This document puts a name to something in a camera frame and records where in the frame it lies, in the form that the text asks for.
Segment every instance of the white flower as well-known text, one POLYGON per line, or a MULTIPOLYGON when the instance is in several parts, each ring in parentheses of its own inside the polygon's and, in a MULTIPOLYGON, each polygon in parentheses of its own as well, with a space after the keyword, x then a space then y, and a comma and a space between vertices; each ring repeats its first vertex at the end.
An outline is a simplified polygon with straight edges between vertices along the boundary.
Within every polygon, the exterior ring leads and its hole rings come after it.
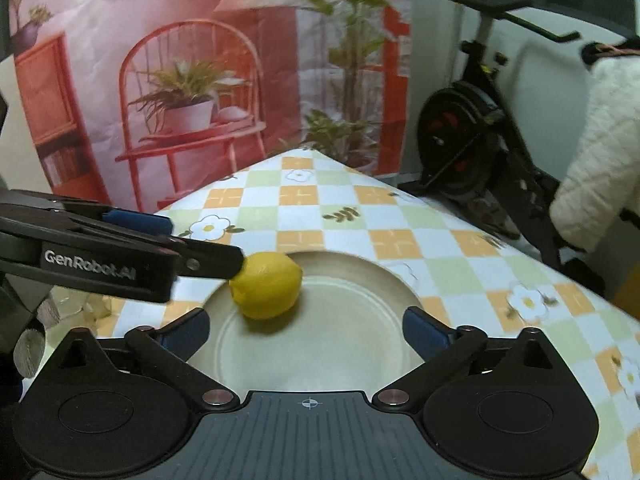
POLYGON ((528 323, 545 319, 548 314, 542 294, 537 290, 530 290, 522 285, 514 287, 507 297, 507 301, 518 312, 520 317, 528 323))
POLYGON ((191 239, 192 240, 218 240, 225 234, 227 227, 231 225, 231 222, 226 218, 220 218, 218 215, 208 215, 202 220, 191 225, 191 239))
POLYGON ((618 369, 618 381, 625 389, 626 396, 635 399, 636 394, 640 394, 640 368, 629 359, 620 361, 618 369))
POLYGON ((287 173, 289 180, 295 180, 296 182, 306 182, 311 178, 311 172, 307 170, 293 170, 287 173))
POLYGON ((411 288, 415 288, 418 284, 418 278, 414 274, 414 270, 407 264, 388 264, 385 267, 411 288))

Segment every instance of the screw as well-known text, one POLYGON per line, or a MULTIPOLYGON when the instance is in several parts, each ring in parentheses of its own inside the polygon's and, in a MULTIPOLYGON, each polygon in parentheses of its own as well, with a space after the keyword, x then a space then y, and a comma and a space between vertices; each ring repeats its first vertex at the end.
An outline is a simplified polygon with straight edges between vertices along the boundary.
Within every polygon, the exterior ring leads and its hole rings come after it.
POLYGON ((378 394, 378 400, 387 406, 401 406, 409 401, 409 394, 404 390, 384 390, 378 394))
POLYGON ((198 270, 200 268, 200 262, 195 258, 189 258, 186 263, 187 269, 198 270))
POLYGON ((202 394, 202 400, 211 406, 224 406, 234 400, 234 394, 229 390, 209 390, 202 394))

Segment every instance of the yellow lemon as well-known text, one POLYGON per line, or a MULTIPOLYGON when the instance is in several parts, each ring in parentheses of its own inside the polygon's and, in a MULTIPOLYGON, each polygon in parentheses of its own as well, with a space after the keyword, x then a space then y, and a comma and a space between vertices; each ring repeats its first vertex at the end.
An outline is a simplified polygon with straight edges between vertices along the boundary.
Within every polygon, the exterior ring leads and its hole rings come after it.
POLYGON ((240 311, 251 319, 269 319, 289 310, 302 285, 302 269, 286 254, 255 253, 246 257, 229 288, 240 311))

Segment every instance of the bike seat post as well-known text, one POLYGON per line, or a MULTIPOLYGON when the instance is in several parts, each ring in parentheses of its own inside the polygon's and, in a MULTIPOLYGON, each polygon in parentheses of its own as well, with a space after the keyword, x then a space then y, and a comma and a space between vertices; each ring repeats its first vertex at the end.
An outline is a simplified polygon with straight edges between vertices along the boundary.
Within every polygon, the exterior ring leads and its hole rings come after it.
POLYGON ((485 12, 480 13, 480 25, 476 33, 476 43, 487 46, 491 29, 494 26, 494 17, 485 12))

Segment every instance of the tablecloth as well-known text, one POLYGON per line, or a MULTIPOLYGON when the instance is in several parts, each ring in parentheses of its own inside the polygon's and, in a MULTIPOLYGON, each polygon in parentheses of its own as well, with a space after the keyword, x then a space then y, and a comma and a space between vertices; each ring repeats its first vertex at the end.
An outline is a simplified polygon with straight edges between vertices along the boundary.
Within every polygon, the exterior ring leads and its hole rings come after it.
MULTIPOLYGON (((299 149, 238 171, 159 214, 174 222, 176 235, 230 243, 246 254, 357 254, 400 276, 422 307, 449 326, 475 325, 489 336, 542 327, 600 419, 586 475, 640 475, 640 323, 444 209, 299 149), (514 290, 516 308, 507 300, 514 290)), ((181 278, 167 305, 116 302, 98 335, 162 326, 200 306, 220 283, 181 278)))

